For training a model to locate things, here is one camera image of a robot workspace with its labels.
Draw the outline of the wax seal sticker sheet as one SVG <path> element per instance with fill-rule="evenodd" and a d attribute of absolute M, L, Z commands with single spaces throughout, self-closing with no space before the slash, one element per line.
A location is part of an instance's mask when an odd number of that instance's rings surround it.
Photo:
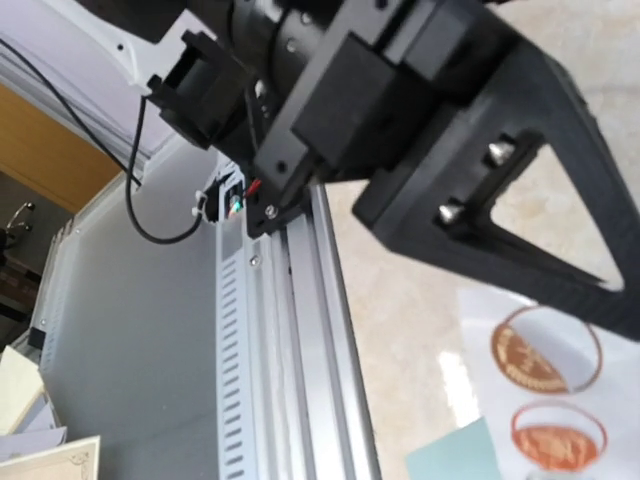
<path fill-rule="evenodd" d="M 503 478 L 638 478 L 637 342 L 488 288 L 458 308 Z"/>

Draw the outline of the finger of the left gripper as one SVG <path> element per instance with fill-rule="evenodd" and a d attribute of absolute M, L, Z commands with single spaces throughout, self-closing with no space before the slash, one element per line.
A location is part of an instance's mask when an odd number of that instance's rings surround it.
<path fill-rule="evenodd" d="M 635 340 L 639 210 L 570 73 L 487 9 L 436 9 L 401 64 L 437 104 L 404 158 L 353 207 L 389 250 L 528 297 Z M 553 153 L 622 286 L 570 264 L 497 218 Z"/>

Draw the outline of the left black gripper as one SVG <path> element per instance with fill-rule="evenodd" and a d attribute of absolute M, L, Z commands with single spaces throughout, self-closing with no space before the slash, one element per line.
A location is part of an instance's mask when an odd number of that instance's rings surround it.
<path fill-rule="evenodd" d="M 481 1 L 232 1 L 227 38 L 270 100 L 250 168 L 261 200 L 391 167 L 505 54 L 505 24 Z"/>

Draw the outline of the teal paper envelope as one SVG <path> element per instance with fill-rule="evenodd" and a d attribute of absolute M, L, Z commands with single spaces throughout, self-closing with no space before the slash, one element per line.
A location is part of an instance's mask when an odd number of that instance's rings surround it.
<path fill-rule="evenodd" d="M 406 457 L 411 480 L 501 480 L 483 418 L 419 448 Z"/>

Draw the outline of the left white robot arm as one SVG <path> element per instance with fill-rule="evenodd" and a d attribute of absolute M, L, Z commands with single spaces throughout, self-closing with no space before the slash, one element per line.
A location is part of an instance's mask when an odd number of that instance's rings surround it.
<path fill-rule="evenodd" d="M 639 212 L 571 76 L 488 1 L 91 1 L 158 56 L 161 118 L 260 181 L 253 235 L 312 183 L 362 180 L 357 219 L 389 250 L 639 336 Z M 183 14 L 204 25 L 178 31 Z M 496 225 L 497 200 L 550 147 L 623 287 Z"/>

